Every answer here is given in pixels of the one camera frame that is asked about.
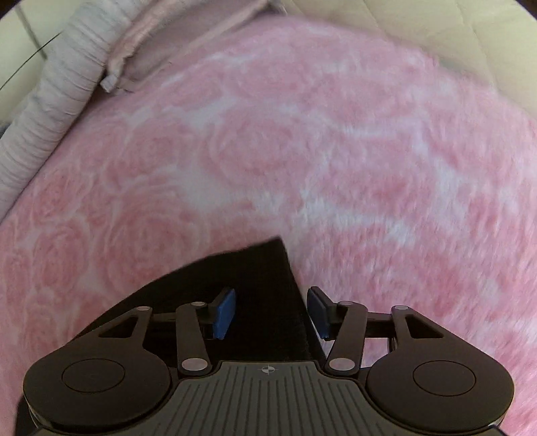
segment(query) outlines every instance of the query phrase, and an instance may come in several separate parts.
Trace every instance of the black fabric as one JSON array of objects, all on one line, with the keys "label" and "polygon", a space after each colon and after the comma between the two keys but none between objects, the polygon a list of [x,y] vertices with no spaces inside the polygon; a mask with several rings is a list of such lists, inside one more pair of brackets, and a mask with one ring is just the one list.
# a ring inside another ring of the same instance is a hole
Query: black fabric
[{"label": "black fabric", "polygon": [[[220,360],[317,360],[324,364],[324,353],[279,238],[211,256],[161,277],[116,304],[79,336],[137,306],[167,313],[192,301],[210,302],[224,286],[235,288],[237,307],[225,339],[206,341],[214,364]],[[176,365],[174,334],[148,331],[144,347],[169,366]],[[21,417],[26,413],[23,403],[19,405]],[[27,434],[17,421],[16,436]]]},{"label": "black fabric", "polygon": [[27,436],[34,432],[36,427],[32,421],[28,404],[24,397],[17,404],[17,418],[15,420],[14,436]]}]

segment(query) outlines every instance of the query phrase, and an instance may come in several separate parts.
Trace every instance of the blue gripper pad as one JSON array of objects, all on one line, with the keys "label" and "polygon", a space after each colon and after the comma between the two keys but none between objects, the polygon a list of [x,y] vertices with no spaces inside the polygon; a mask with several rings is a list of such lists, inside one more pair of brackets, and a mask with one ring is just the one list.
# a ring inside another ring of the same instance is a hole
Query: blue gripper pad
[{"label": "blue gripper pad", "polygon": [[330,322],[326,313],[325,304],[311,289],[308,290],[306,296],[306,307],[319,337],[321,339],[330,337]]},{"label": "blue gripper pad", "polygon": [[235,316],[237,294],[231,289],[216,309],[216,320],[213,323],[213,338],[223,339]]}]

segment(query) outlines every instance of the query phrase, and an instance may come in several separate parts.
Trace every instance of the gray fabric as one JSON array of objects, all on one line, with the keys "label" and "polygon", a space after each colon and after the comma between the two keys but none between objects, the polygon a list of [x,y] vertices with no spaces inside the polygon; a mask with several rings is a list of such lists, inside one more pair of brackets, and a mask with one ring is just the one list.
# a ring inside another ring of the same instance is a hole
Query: gray fabric
[{"label": "gray fabric", "polygon": [[57,38],[26,107],[0,138],[0,222],[84,109],[116,42],[151,2],[85,3]]}]

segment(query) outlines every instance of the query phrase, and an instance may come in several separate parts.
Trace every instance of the fluffy carpet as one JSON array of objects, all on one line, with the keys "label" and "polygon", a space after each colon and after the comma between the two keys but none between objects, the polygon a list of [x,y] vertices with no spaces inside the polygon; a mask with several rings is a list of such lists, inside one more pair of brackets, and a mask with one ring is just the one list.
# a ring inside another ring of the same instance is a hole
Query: fluffy carpet
[{"label": "fluffy carpet", "polygon": [[0,433],[30,364],[107,308],[281,235],[303,292],[407,304],[499,360],[504,430],[536,434],[536,134],[418,49],[290,18],[93,105],[0,227]]}]

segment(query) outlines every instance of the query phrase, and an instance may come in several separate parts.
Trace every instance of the cable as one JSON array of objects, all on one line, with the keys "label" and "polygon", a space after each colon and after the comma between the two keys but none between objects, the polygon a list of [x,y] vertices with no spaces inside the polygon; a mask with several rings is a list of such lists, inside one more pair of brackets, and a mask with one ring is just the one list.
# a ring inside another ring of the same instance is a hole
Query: cable
[{"label": "cable", "polygon": [[0,86],[0,91],[2,91],[4,89],[4,87],[8,84],[8,82],[13,79],[15,77],[15,74],[17,74],[20,69],[26,65],[35,55],[37,55],[37,53],[39,53],[41,50],[43,50],[50,42],[52,42],[54,39],[56,39],[56,37],[59,35],[59,33],[57,33],[56,35],[54,35],[52,38],[50,38],[46,43],[45,45],[43,45],[39,50],[36,50],[35,53],[30,56],[28,59],[26,59],[26,61],[24,61],[24,63],[19,67],[17,68],[17,70],[9,77],[8,80],[6,80],[2,86]]},{"label": "cable", "polygon": [[30,23],[28,22],[28,19],[26,18],[26,15],[24,15],[23,8],[20,6],[20,4],[18,4],[14,7],[14,9],[15,9],[16,14],[19,17],[20,22],[23,24],[23,27],[26,30],[26,33],[28,34],[32,42],[34,43],[36,49],[39,50],[39,54],[41,55],[43,60],[46,61],[47,54],[43,50],[40,50],[41,44],[39,44],[39,41],[37,37],[35,36],[34,31],[32,30],[32,26],[30,26]]}]

